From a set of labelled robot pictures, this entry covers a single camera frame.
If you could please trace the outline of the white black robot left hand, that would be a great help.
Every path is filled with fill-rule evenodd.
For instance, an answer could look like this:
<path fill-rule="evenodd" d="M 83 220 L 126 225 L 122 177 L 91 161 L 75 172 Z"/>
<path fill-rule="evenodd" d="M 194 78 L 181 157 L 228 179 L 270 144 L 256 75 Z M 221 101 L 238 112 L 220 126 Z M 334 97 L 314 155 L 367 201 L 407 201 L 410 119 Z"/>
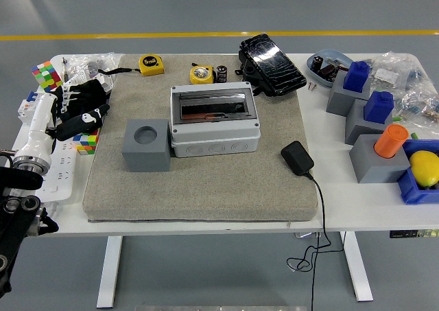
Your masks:
<path fill-rule="evenodd" d="M 78 85 L 62 85 L 41 95 L 32 118 L 28 140 L 14 156 L 16 168 L 35 165 L 42 171 L 51 164 L 55 141 L 66 141 L 102 127 L 110 106 L 97 79 Z"/>

